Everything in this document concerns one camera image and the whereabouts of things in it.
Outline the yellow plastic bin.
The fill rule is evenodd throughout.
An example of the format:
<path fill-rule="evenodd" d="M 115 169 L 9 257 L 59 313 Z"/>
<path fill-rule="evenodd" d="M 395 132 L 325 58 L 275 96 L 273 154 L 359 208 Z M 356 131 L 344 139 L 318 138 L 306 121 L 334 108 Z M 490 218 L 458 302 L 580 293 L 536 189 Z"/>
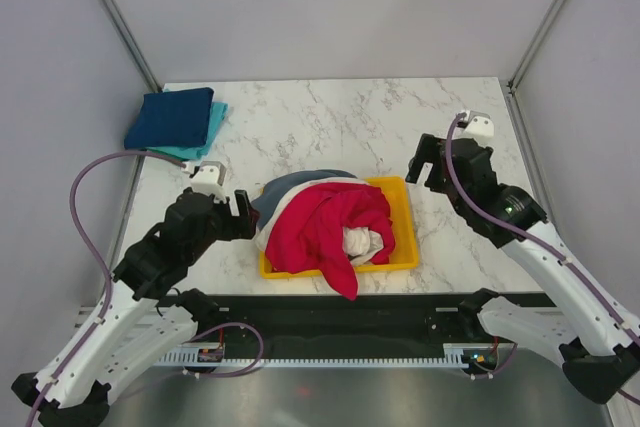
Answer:
<path fill-rule="evenodd" d="M 390 205 L 395 248 L 386 264 L 364 264 L 354 268 L 356 274 L 414 269 L 420 262 L 413 225 L 412 209 L 405 180 L 398 176 L 371 177 L 366 182 L 381 189 Z"/>

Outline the red t shirt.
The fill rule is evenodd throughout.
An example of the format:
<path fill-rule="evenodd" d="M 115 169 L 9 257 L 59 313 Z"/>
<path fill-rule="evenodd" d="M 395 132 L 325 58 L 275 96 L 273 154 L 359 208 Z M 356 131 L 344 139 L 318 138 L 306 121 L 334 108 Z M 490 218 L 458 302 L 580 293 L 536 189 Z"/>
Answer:
<path fill-rule="evenodd" d="M 287 202 L 270 230 L 262 230 L 263 248 L 271 266 L 297 274 L 308 270 L 322 273 L 329 286 L 354 300 L 358 280 L 345 250 L 345 234 L 373 234 L 381 247 L 367 257 L 384 264 L 396 247 L 391 209 L 381 189 L 366 182 L 321 182 L 303 188 Z"/>

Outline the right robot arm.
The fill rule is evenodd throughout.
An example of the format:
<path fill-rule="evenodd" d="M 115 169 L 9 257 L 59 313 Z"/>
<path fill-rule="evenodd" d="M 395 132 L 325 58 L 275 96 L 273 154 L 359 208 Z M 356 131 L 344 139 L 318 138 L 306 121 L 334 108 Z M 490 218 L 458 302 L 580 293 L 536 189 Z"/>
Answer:
<path fill-rule="evenodd" d="M 615 300 L 576 260 L 542 207 L 522 188 L 498 182 L 493 150 L 475 140 L 421 136 L 406 180 L 447 196 L 479 236 L 514 260 L 560 310 L 560 321 L 482 288 L 459 306 L 467 339 L 509 340 L 559 366 L 569 383 L 596 404 L 622 393 L 639 372 L 639 318 Z"/>

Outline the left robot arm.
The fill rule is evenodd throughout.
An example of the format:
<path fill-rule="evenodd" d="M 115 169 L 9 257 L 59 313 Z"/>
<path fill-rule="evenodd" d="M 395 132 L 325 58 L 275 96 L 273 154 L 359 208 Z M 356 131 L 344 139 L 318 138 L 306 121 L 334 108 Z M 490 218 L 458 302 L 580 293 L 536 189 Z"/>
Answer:
<path fill-rule="evenodd" d="M 159 322 L 131 342 L 136 324 L 216 242 L 249 240 L 258 212 L 243 190 L 218 199 L 185 189 L 144 237 L 106 275 L 105 292 L 64 349 L 11 389 L 43 426 L 98 426 L 121 393 L 178 345 L 208 340 L 219 329 L 217 305 L 198 289 L 178 295 Z"/>

